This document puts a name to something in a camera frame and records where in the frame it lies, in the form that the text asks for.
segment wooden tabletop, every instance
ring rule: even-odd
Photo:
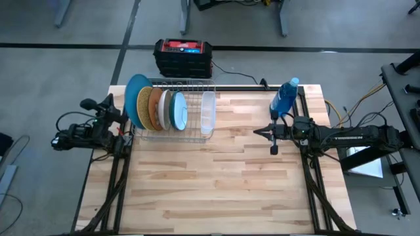
[[[124,89],[109,89],[121,110]],[[304,91],[310,116],[328,126],[321,86],[304,85]],[[119,232],[313,233],[299,149],[281,141],[279,154],[270,155],[271,143],[253,134],[269,124],[274,94],[217,92],[216,127],[205,144],[135,138]],[[337,156],[335,149],[328,153]],[[93,157],[103,154],[95,151]],[[320,158],[320,165],[327,198],[356,228],[340,164]],[[112,158],[91,165],[76,229],[87,225],[105,201],[111,166]],[[317,209],[323,226],[319,202]]]

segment dish rack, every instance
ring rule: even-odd
[[[133,134],[146,141],[166,141],[166,142],[196,142],[205,143],[213,135],[201,133],[201,101],[203,93],[206,91],[216,92],[215,82],[212,79],[179,79],[164,78],[152,79],[153,87],[169,89],[172,94],[174,91],[181,91],[188,107],[188,120],[184,130],[177,130],[172,125],[168,130],[152,131],[136,128],[133,126]]]

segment brown plate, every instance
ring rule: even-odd
[[[149,96],[152,93],[151,87],[144,87],[137,96],[137,115],[140,122],[147,130],[155,130],[149,116]]]
[[[160,88],[153,88],[149,96],[149,118],[156,130],[162,130],[158,115],[160,96],[162,96],[162,90]]]

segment concrete floor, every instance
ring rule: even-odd
[[[54,1],[0,2],[2,43],[120,44],[134,0],[88,0],[71,4],[64,25],[53,25]],[[199,12],[192,6],[190,33],[214,45],[283,47],[419,48],[420,11],[406,12],[414,1],[294,0],[289,8],[289,37],[281,38],[274,7],[225,4]],[[142,0],[130,44],[154,44],[160,38],[179,38],[179,2]],[[0,131],[31,142],[16,164],[17,175],[9,193],[19,197],[24,211],[5,235],[48,235],[68,232],[73,222],[90,150],[57,152],[50,147],[55,121],[66,111],[78,110],[80,100],[105,97],[118,50],[0,49]],[[344,113],[379,80],[380,67],[401,62],[408,54],[319,52],[221,52],[214,61],[230,71],[265,78],[279,84],[299,77],[304,84],[321,84],[324,97]],[[119,85],[134,73],[160,77],[152,51],[129,50]],[[220,75],[218,84],[251,84],[246,77]],[[384,88],[355,113],[358,121],[391,101]],[[383,113],[402,129],[394,107]],[[331,114],[331,123],[337,118]],[[84,121],[73,116],[62,126]],[[418,235],[420,204],[406,176],[404,193],[412,215],[401,220],[390,215],[397,207],[393,191],[348,187],[358,229],[368,233]],[[0,210],[0,231],[18,214],[18,203],[7,199]]]

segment black floor stripe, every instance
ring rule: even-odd
[[[154,45],[129,45],[129,50],[153,50]],[[337,53],[408,53],[418,49],[380,49],[380,48],[336,48],[336,47],[260,47],[260,46],[213,46],[213,51],[251,51],[251,52],[337,52]]]
[[[126,50],[154,50],[154,45],[128,45],[131,31],[127,28],[123,45],[94,45],[94,44],[48,44],[48,43],[0,43],[0,48],[14,49],[122,49]],[[263,46],[213,46],[214,51],[251,51],[251,52],[337,52],[337,53],[406,53],[412,54],[419,49],[385,49],[385,48],[342,48],[342,47],[263,47]]]
[[[131,11],[130,20],[127,26],[127,30],[125,31],[124,40],[122,44],[122,48],[119,51],[117,62],[115,63],[114,72],[112,73],[111,78],[111,85],[117,85],[119,74],[121,73],[121,68],[123,67],[125,53],[127,52],[127,48],[130,41],[131,32],[133,31],[133,26],[136,21],[136,15],[138,6],[140,5],[141,0],[136,0],[134,2],[133,9]]]
[[[0,43],[0,48],[11,49],[121,49],[121,45],[50,44],[50,43]]]

